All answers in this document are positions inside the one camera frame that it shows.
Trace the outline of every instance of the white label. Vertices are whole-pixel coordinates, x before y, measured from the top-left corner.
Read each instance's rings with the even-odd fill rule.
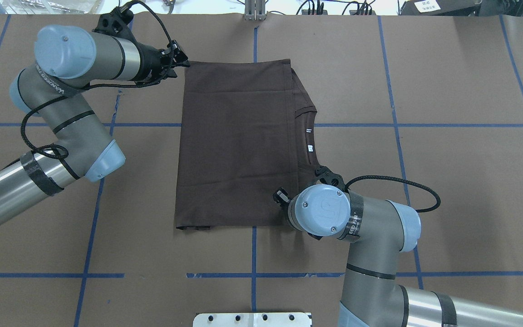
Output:
[[[419,12],[434,12],[436,10],[441,10],[441,7],[436,0],[425,0],[415,2],[415,7]]]

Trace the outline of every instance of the black strap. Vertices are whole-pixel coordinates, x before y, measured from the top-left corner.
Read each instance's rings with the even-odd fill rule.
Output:
[[[357,242],[360,238],[360,225],[363,222],[365,211],[365,199],[355,192],[349,192],[350,196],[350,218],[346,223],[344,232],[338,237],[339,240],[346,240],[351,243]]]
[[[457,312],[453,300],[447,294],[434,292],[439,299],[441,306],[441,326],[442,327],[457,327]]]
[[[23,166],[23,170],[27,173],[27,175],[31,178],[31,180],[44,192],[50,197],[53,197],[54,195],[60,193],[61,191],[64,191],[63,188],[60,188],[52,180],[52,178],[49,178],[42,167],[39,165],[38,161],[35,160],[34,154],[30,152],[23,154],[19,161],[21,162],[21,166]]]
[[[52,89],[54,89],[54,91],[60,95],[65,96],[66,98],[71,98],[85,91],[84,89],[75,89],[74,87],[71,87],[70,85],[62,82],[60,79],[48,75],[42,70],[39,64],[35,64],[35,69],[38,71],[38,75],[42,78],[42,80],[44,80]]]
[[[401,323],[401,327],[407,327],[407,320],[409,319],[409,295],[403,285],[399,285],[399,287],[403,292],[403,322]]]
[[[52,132],[54,134],[57,134],[58,132],[60,132],[62,129],[64,129],[66,126],[68,126],[69,124],[72,124],[72,123],[75,123],[77,122],[78,120],[81,120],[82,118],[84,117],[88,117],[90,115],[94,114],[94,111],[93,110],[88,110],[88,111],[85,111],[81,114],[77,114],[76,116],[66,120],[65,122],[61,123],[60,125],[56,126],[56,128],[54,128],[52,130]]]
[[[346,264],[346,269],[352,270],[357,273],[362,273],[363,275],[369,275],[372,277],[377,277],[377,278],[382,278],[382,279],[395,279],[396,278],[396,275],[391,275],[390,273],[381,273],[381,272],[376,272],[376,271],[372,271],[369,269],[363,269],[361,267],[351,265],[350,263]]]

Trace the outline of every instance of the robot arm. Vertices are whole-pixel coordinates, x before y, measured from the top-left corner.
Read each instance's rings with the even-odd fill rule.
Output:
[[[101,15],[91,33],[60,25],[38,33],[36,63],[19,73],[10,96],[27,113],[24,122],[40,114],[58,140],[38,149],[25,138],[32,151],[0,171],[0,225],[83,176],[96,182],[124,164],[118,144],[81,95],[97,86],[90,81],[127,80],[145,87],[176,77],[172,68],[188,65],[174,40],[165,50],[136,41],[127,27],[136,3]]]
[[[330,170],[317,170],[326,176]],[[350,242],[339,327],[523,327],[523,313],[395,283],[400,252],[421,236],[419,214],[407,205],[344,191],[340,175],[317,178],[293,199],[274,200],[291,226],[314,238]]]

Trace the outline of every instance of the metal bracket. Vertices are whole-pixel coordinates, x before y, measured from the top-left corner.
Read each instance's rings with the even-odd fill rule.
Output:
[[[345,184],[342,176],[332,172],[332,170],[330,170],[328,167],[318,167],[318,169],[314,170],[314,176],[315,178],[308,183],[307,188],[319,181],[322,184],[336,186],[336,188],[340,189],[340,191],[344,191]]]
[[[199,314],[193,319],[193,327],[311,327],[311,317],[309,312]]]
[[[245,20],[266,20],[266,0],[244,0]]]

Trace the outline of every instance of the light blue joint cap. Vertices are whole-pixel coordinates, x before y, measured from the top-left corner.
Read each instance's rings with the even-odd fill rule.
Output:
[[[125,160],[126,157],[124,153],[120,150],[116,140],[113,139],[112,142],[106,146],[106,149],[102,151],[85,176],[90,182],[97,182],[124,165]]]
[[[75,79],[92,68],[96,43],[79,27],[47,25],[38,33],[34,52],[44,72],[61,79]]]
[[[355,316],[340,302],[340,312],[338,313],[338,327],[369,327],[359,317]]]
[[[332,185],[313,185],[298,195],[294,214],[300,227],[310,234],[331,236],[346,226],[350,218],[350,201]]]
[[[15,77],[15,80],[11,82],[11,85],[9,85],[9,97],[11,98],[11,101],[15,106],[21,111],[25,112],[26,114],[31,111],[31,108],[28,107],[25,102],[23,102],[23,99],[21,98],[21,95],[19,94],[19,76],[21,73],[17,74]]]
[[[409,252],[417,246],[417,240],[421,237],[421,218],[415,209],[408,205],[394,203],[387,200],[396,209],[403,224],[403,248],[401,252]]]

